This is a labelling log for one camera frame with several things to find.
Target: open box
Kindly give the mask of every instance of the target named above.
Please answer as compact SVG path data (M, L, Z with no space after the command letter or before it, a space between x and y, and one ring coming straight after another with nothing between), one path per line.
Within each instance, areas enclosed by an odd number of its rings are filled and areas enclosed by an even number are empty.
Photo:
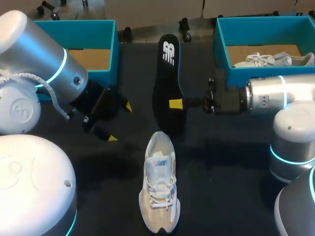
M309 16L218 18L214 54L227 85L245 86L248 79L257 77L315 73L315 66L232 68L237 54L245 61L242 54L253 54L258 48L273 55L283 51L292 56L315 54L315 24Z
M105 88L116 84L119 41L115 21L35 21L35 23L87 69L89 80L96 81ZM49 99L44 94L39 94L39 98Z

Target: new balance sneaker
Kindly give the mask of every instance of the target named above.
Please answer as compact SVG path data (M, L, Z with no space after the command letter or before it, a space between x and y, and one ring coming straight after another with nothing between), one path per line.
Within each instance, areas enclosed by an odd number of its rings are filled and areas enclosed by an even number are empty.
M255 53L246 57L246 61L236 63L234 67L267 67L267 66L309 66L315 65L315 56L308 53L304 57L290 56L288 53L260 55Z
M154 133L145 153L143 187L139 194L143 220L153 233L171 233L180 216L175 164L170 138L161 131Z

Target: black table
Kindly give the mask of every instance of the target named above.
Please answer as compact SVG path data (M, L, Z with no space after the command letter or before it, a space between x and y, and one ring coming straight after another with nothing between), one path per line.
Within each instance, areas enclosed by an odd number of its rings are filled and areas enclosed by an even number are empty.
M31 133L60 146L74 165L78 216L74 236L149 235L139 209L144 153L158 131L151 106L157 44L122 44L121 92L133 113L102 123L118 142L84 134L83 117L70 123L50 104ZM188 96L201 96L214 69L211 43L182 44L180 78ZM187 130L173 144L181 216L178 236L278 236L268 195L272 117L188 112Z

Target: blue box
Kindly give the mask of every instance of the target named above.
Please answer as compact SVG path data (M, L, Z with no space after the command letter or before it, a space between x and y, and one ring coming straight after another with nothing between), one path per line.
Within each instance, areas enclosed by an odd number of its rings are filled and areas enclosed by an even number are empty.
M65 49L110 49L108 70L88 70L89 79L105 88L117 83L119 40L115 21L35 21L35 23ZM47 97L39 95L40 100L47 100Z
M315 54L315 24L309 16L218 18L214 54L226 84L245 86L250 78L315 73L315 66L232 68L227 46L296 44L302 56Z

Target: black insole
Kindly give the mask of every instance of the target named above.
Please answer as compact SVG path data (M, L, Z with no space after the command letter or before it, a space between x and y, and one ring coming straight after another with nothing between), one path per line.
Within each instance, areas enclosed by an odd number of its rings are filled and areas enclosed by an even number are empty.
M166 134L181 134L185 129L186 110L169 108L169 100L183 99L179 83L181 45L177 36L166 34L157 47L157 75L153 90L153 111L157 124Z

